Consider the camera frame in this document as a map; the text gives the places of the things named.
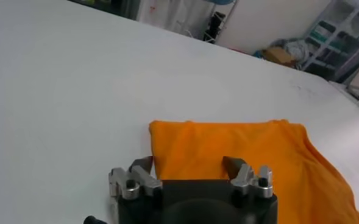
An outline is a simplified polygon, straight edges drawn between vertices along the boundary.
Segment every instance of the metal bracket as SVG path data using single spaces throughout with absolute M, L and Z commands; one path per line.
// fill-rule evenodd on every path
M 254 183 L 256 195 L 260 198 L 272 197 L 272 172 L 268 166 L 261 166 L 258 181 Z
M 251 186 L 252 179 L 254 179 L 254 171 L 251 166 L 247 164 L 241 165 L 238 175 L 232 179 L 230 183 L 243 195 L 247 195 Z
M 140 194 L 140 185 L 128 178 L 125 170 L 114 168 L 108 174 L 110 196 L 117 199 L 122 196 L 123 199 L 133 200 Z
M 132 166 L 130 176 L 144 187 L 144 191 L 148 196 L 154 196 L 154 191 L 162 188 L 162 182 L 151 177 L 141 166 Z

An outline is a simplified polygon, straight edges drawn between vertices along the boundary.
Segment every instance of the white tabletop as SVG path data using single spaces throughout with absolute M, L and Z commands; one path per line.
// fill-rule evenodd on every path
M 66 0 L 0 1 L 0 223 L 108 220 L 107 174 L 151 154 L 154 119 L 304 124 L 359 209 L 359 108 L 322 78 Z

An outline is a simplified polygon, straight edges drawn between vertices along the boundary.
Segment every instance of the orange t-shirt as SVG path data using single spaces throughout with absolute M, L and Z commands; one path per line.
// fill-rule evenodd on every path
M 242 158 L 255 173 L 271 168 L 279 223 L 359 223 L 351 188 L 302 125 L 153 121 L 150 131 L 159 179 L 228 179 L 222 157 Z

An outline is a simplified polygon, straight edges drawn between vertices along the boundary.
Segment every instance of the shelf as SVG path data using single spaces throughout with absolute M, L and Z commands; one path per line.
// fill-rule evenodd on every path
M 316 43 L 320 44 L 320 45 L 323 45 L 323 44 L 324 44 L 324 42 L 321 42 L 321 41 L 317 40 L 317 39 L 314 38 L 314 37 L 309 36 L 309 38 L 310 38 L 311 40 L 315 41 Z M 333 47 L 333 46 L 331 46 L 331 45 L 328 45 L 327 48 L 330 49 L 331 51 L 334 51 L 334 52 L 336 52 L 336 53 L 338 53 L 338 54 L 341 54 L 341 55 L 344 56 L 344 57 L 348 57 L 348 56 L 349 56 L 347 53 L 345 53 L 345 52 L 343 52 L 343 51 L 341 51 L 341 50 L 339 50 L 339 49 L 337 49 L 337 48 L 335 48 L 335 47 Z
M 313 61 L 313 63 L 316 64 L 316 65 L 325 67 L 325 68 L 327 68 L 327 69 L 335 70 L 335 67 L 334 67 L 334 66 L 332 66 L 332 65 L 327 65 L 327 64 L 325 64 L 323 61 L 319 61 L 319 60 L 317 60 L 317 59 L 315 59 L 315 60 Z

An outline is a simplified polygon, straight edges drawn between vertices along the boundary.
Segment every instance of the cardboard box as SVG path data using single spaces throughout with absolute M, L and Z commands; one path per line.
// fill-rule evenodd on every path
M 281 47 L 267 48 L 266 50 L 262 51 L 262 56 L 267 61 L 272 61 L 287 67 L 293 67 L 296 64 L 294 58 Z

